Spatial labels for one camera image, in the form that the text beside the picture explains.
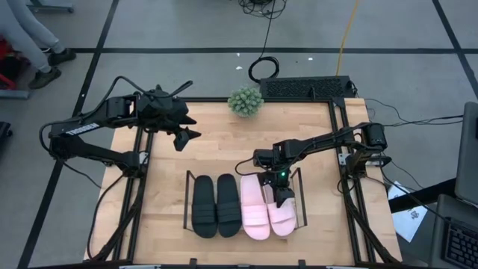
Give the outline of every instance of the sneaker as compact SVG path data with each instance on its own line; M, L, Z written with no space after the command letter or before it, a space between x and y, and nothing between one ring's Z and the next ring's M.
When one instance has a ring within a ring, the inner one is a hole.
M48 63L51 66L57 66L58 64L61 64L66 61L71 61L76 58L76 53L71 50L71 49L65 49L61 53L51 53L50 56L48 56Z
M40 89L48 85L50 82L54 81L55 79L59 78L61 75L61 71L56 68L52 67L52 71L48 73L44 73L38 71L35 74L35 78L28 83L28 87L32 90Z

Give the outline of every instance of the gray floor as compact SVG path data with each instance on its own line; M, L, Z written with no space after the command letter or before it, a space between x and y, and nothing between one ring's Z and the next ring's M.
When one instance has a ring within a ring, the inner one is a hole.
M70 47L94 48L112 0L78 0L74 14L41 13L39 20ZM478 2L440 1L463 48L478 48ZM362 0L347 40L355 48L452 48L431 1ZM273 21L268 46L337 48L353 1L289 0L285 12ZM105 48L261 47L267 20L242 13L236 1L119 0ZM336 54L274 54L279 76L333 75ZM0 268L16 267L31 224L49 180L53 160L38 144L39 127L71 116L90 65L92 54L61 66L63 75L28 101L0 100L0 120L13 124L15 135L0 160ZM94 107L117 75L126 75L143 87L161 84L172 90L187 80L194 85L183 96L228 96L241 85L252 84L247 68L258 57L251 53L102 54L84 110ZM467 55L478 71L478 55ZM256 76L273 71L258 65ZM466 101L476 101L456 55L343 56L341 74L349 75L364 98L397 107L408 120L462 113ZM22 84L32 76L26 75ZM114 95L130 93L122 82ZM390 109L367 102L373 120L399 122ZM454 177L460 125L403 126L387 129L387 154L423 185ZM109 146L112 130L90 133L85 140ZM92 161L72 160L97 182L104 167ZM385 172L404 185L417 185L391 165ZM88 181L64 170L30 266L80 262L98 190ZM426 235L420 236L426 245ZM403 252L407 253L407 244ZM411 256L425 259L426 254Z

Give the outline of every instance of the person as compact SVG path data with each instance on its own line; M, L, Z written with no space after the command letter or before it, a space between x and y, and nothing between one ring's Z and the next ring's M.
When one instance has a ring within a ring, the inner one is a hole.
M60 77L61 71L56 66L76 58L73 50L65 48L59 39L35 18L24 0L0 0L0 36L15 50L23 53L38 70L34 79L28 83L31 89L45 87ZM32 38L52 49L48 58Z

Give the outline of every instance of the green succulent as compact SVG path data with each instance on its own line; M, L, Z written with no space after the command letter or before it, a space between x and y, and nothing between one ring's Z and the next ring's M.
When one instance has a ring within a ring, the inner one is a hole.
M251 117L257 114L264 100L259 89L242 87L234 90L227 102L232 112L239 117Z

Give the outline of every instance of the yellow cable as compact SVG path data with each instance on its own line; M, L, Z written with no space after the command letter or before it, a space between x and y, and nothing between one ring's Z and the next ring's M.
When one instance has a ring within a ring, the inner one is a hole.
M344 38L342 38L341 50L338 53L337 71L335 72L335 76L338 76L338 72L341 69L342 51L344 50L344 44L345 44L345 40L347 39L347 35L349 34L349 30L352 27L353 18L356 16L358 5L359 5L359 0L356 0L356 5L353 7L352 16L350 16L349 24L347 25L347 29L345 30Z

